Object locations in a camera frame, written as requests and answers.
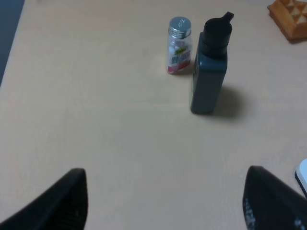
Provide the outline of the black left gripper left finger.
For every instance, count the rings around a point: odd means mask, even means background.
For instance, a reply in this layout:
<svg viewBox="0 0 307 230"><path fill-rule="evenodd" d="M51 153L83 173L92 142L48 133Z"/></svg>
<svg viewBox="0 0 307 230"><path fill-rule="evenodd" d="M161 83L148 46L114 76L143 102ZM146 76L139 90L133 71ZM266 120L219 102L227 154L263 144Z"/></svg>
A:
<svg viewBox="0 0 307 230"><path fill-rule="evenodd" d="M74 168L23 209L2 230L83 230L88 214L86 171Z"/></svg>

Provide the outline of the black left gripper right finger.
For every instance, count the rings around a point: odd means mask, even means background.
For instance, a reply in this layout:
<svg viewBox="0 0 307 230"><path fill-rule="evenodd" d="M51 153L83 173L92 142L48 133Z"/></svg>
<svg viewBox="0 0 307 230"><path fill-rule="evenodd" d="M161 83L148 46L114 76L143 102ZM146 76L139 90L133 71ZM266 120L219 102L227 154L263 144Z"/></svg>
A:
<svg viewBox="0 0 307 230"><path fill-rule="evenodd" d="M307 228L307 199L262 166L249 167L242 206L248 230Z"/></svg>

